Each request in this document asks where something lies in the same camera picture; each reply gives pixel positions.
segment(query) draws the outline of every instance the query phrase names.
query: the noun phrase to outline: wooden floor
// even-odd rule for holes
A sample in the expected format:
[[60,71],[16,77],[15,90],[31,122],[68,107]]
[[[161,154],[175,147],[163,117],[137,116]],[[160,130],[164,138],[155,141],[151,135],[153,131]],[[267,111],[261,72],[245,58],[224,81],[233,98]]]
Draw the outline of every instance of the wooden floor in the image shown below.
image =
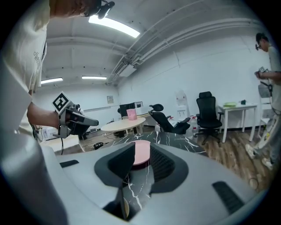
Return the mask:
[[[144,132],[151,132],[153,128],[144,127]],[[228,131],[225,143],[218,144],[217,141],[209,137],[205,145],[202,145],[203,136],[198,137],[197,143],[208,153],[209,158],[221,163],[226,168],[241,177],[257,192],[269,188],[275,171],[269,171],[260,159],[250,159],[245,151],[245,145],[254,146],[258,139],[254,138],[249,142],[250,131]],[[103,135],[102,131],[89,134],[88,139],[81,141],[81,145],[86,152],[93,149],[93,145],[98,142],[112,142],[118,139],[113,134]]]

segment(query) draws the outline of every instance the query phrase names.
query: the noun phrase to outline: ceiling light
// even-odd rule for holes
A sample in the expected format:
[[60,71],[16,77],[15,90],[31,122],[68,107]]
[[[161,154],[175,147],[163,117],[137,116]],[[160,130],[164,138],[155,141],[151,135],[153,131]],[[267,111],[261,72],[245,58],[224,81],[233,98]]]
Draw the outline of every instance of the ceiling light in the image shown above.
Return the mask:
[[125,24],[119,23],[115,20],[108,19],[108,18],[98,19],[96,15],[93,15],[90,17],[89,23],[95,23],[95,24],[111,27],[111,28],[119,30],[123,33],[129,34],[134,38],[136,38],[140,34],[136,30],[126,26]]
[[49,79],[49,80],[42,80],[41,84],[50,83],[50,82],[57,82],[57,81],[63,81],[63,79],[61,77],[59,77],[59,78],[54,78],[54,79]]
[[106,80],[107,77],[104,77],[104,76],[83,76],[82,79]]

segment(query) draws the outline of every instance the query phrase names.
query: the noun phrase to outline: pink box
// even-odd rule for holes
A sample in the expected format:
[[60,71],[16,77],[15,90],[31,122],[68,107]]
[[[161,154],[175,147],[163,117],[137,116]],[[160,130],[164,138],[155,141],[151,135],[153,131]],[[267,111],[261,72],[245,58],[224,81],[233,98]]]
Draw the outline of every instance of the pink box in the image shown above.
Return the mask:
[[127,114],[129,120],[136,120],[137,119],[137,112],[135,109],[127,109]]

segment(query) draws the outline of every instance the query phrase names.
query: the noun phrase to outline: sign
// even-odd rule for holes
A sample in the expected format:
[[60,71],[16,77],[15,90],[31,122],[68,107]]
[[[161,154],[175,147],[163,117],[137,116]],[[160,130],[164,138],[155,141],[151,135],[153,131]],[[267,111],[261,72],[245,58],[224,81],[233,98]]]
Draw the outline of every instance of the sign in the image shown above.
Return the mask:
[[114,103],[113,96],[107,96],[107,103],[108,104]]
[[53,101],[53,106],[58,114],[60,114],[70,102],[69,98],[62,91],[60,95]]

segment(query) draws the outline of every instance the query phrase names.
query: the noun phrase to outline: black chair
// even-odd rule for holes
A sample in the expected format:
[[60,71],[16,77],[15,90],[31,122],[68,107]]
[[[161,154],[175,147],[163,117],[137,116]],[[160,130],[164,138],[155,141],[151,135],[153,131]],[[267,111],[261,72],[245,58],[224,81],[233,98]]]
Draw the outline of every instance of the black chair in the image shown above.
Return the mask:
[[161,131],[174,134],[186,134],[186,130],[190,127],[190,125],[187,123],[190,120],[189,117],[173,127],[168,121],[171,116],[165,116],[161,112],[164,109],[161,104],[150,105],[149,107],[153,108],[153,110],[149,111],[149,114],[160,125]]
[[199,94],[199,98],[196,100],[199,107],[200,114],[197,114],[198,125],[203,129],[200,133],[196,135],[206,135],[202,145],[204,145],[209,136],[212,136],[218,140],[220,143],[220,138],[218,137],[218,130],[216,128],[221,127],[221,115],[223,112],[219,112],[220,119],[216,116],[216,98],[212,96],[211,92],[202,92]]

